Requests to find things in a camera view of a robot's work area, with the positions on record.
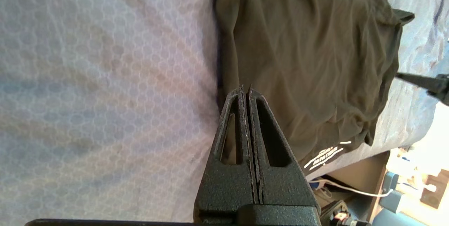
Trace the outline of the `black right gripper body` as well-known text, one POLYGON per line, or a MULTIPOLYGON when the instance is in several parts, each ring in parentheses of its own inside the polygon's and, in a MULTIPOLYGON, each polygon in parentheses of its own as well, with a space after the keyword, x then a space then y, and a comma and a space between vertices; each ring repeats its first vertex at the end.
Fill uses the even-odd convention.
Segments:
POLYGON ((449 74, 438 74, 435 79, 440 81, 440 89, 436 91, 427 90, 427 95, 449 106, 449 74))

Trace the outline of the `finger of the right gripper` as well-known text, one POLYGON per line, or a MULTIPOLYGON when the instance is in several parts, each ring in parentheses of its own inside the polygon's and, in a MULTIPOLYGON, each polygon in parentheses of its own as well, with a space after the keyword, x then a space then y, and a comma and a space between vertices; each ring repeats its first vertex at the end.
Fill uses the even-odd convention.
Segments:
POLYGON ((409 73, 397 73, 396 78, 409 82, 417 87, 422 87, 428 91, 442 91, 443 79, 431 78, 409 73))

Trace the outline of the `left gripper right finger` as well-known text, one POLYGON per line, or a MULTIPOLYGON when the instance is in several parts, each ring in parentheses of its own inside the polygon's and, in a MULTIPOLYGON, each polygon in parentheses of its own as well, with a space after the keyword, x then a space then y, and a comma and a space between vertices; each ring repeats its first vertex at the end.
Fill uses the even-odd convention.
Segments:
POLYGON ((254 165, 248 225, 319 225, 320 207, 265 97, 251 88, 247 114, 254 165))

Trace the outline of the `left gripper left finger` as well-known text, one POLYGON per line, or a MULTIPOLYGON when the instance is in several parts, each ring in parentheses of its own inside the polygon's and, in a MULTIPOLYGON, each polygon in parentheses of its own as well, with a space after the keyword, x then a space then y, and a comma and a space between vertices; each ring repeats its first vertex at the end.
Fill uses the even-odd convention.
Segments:
POLYGON ((204 174, 196 195, 196 224, 235 224, 237 212, 257 201, 255 167, 243 87, 231 91, 223 105, 204 174), (235 116, 236 164, 221 161, 229 118, 235 116))

